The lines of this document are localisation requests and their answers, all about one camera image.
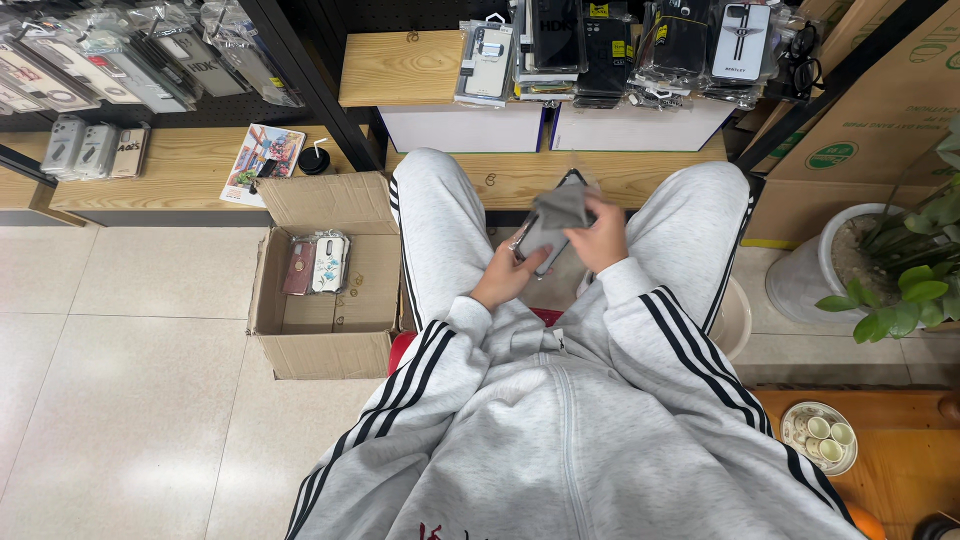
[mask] open cardboard box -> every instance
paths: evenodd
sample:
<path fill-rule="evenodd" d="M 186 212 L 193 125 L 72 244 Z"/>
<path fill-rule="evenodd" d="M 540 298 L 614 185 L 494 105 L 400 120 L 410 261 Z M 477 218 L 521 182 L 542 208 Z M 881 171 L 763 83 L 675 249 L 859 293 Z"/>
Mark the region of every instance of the open cardboard box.
<path fill-rule="evenodd" d="M 400 234 L 387 180 L 366 172 L 259 179 L 276 222 L 260 245 L 248 333 L 278 379 L 386 377 L 398 330 Z M 336 229 L 350 237 L 342 294 L 280 292 L 296 234 Z"/>

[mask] sneaker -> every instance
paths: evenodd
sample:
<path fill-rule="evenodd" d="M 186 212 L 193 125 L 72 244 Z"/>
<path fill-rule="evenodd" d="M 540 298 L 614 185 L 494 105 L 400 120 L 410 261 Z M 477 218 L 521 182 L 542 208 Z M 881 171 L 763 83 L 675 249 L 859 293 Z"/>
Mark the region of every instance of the sneaker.
<path fill-rule="evenodd" d="M 593 283 L 594 280 L 596 280 L 596 275 L 587 270 L 587 272 L 584 274 L 584 278 L 580 280 L 580 284 L 577 285 L 577 298 L 580 298 L 580 295 L 587 292 L 588 287 L 590 287 L 590 284 Z"/>

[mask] soil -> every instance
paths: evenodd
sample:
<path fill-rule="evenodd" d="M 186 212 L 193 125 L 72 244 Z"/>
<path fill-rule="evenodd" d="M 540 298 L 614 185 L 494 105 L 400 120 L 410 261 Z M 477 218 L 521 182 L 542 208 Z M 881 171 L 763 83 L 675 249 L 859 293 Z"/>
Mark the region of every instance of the soil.
<path fill-rule="evenodd" d="M 892 306 L 900 301 L 897 276 L 881 270 L 870 255 L 860 249 L 860 241 L 874 227 L 878 215 L 858 215 L 841 225 L 833 237 L 830 258 L 840 283 L 847 286 L 853 278 L 859 278 L 867 290 L 877 295 L 881 304 Z"/>

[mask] white box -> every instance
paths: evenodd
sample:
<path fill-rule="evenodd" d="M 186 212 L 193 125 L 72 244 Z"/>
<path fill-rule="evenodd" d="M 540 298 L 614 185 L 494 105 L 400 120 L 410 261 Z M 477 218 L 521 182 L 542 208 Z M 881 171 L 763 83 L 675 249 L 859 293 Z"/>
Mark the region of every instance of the white box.
<path fill-rule="evenodd" d="M 696 152 L 723 125 L 735 105 L 698 99 L 689 110 L 661 112 L 639 107 L 557 109 L 551 150 Z"/>
<path fill-rule="evenodd" d="M 379 107 L 396 150 L 417 148 L 441 152 L 537 152 L 543 107 L 510 103 L 501 109 L 459 104 Z"/>

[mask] tile floor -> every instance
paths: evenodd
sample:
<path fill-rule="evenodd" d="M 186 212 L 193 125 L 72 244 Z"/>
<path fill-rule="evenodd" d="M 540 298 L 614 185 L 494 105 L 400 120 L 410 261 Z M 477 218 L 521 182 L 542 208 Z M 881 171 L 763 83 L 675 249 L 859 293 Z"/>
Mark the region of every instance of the tile floor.
<path fill-rule="evenodd" d="M 263 229 L 0 228 L 0 538 L 279 538 L 379 380 L 273 380 L 244 334 Z M 855 345 L 791 323 L 741 248 L 745 382 L 960 380 L 957 335 Z M 524 291 L 572 302 L 573 252 Z M 546 302 L 546 287 L 561 288 Z"/>

